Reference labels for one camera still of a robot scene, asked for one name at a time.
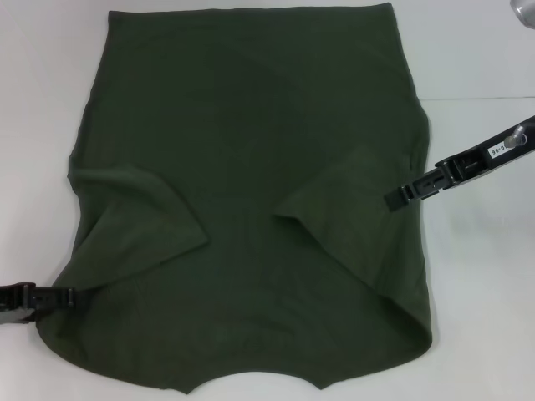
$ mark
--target green fabric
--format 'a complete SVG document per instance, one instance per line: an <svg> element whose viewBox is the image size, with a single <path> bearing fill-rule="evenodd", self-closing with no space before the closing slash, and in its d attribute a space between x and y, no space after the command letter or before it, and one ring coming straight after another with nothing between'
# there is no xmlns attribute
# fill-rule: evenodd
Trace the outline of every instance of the green fabric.
<svg viewBox="0 0 535 401"><path fill-rule="evenodd" d="M66 360L189 393L223 375L324 388L431 345L417 207L428 124L389 4L110 13L69 165L80 202L38 320Z"/></svg>

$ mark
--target green shirt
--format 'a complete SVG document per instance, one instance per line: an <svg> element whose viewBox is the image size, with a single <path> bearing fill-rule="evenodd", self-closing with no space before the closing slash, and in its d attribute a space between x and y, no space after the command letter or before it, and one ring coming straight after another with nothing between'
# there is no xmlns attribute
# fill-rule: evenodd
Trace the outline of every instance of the green shirt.
<svg viewBox="0 0 535 401"><path fill-rule="evenodd" d="M431 345L418 207L428 123L389 4L110 13L69 179L81 217L43 340L189 393L223 375L319 388Z"/></svg>

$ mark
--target white background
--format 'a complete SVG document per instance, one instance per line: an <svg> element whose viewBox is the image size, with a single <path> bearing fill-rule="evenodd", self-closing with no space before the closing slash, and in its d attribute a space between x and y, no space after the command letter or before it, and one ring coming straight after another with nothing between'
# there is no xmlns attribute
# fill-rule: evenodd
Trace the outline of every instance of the white background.
<svg viewBox="0 0 535 401"><path fill-rule="evenodd" d="M361 6L337 1L0 0L0 285L50 284L69 259L78 205L65 178L107 12ZM465 150L535 115L535 30L508 0L393 0L429 157ZM535 155L424 202L435 342L404 366L323 391L242 373L192 400L534 400ZM0 400L185 399L100 377L48 350L33 324L0 327Z"/></svg>

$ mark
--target label sticker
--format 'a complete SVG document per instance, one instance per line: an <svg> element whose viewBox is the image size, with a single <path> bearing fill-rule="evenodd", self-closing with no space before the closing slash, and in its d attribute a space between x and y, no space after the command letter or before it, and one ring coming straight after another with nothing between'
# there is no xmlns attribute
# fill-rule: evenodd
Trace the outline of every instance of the label sticker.
<svg viewBox="0 0 535 401"><path fill-rule="evenodd" d="M496 159L498 156L501 156L504 153L507 153L511 149L512 148L506 148L505 143L501 142L497 145L494 145L488 148L488 153L493 159Z"/></svg>

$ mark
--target white label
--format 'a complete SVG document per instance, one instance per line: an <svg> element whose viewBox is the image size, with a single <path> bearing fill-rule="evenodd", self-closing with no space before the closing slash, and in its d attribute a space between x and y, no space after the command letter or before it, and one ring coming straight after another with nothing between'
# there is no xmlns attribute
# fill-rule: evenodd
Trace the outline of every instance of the white label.
<svg viewBox="0 0 535 401"><path fill-rule="evenodd" d="M488 153L493 159L496 159L498 156L501 156L504 153L507 153L511 149L512 148L506 148L505 144L503 142L501 142L501 143L499 143L497 145L494 145L494 146L488 148Z"/></svg>

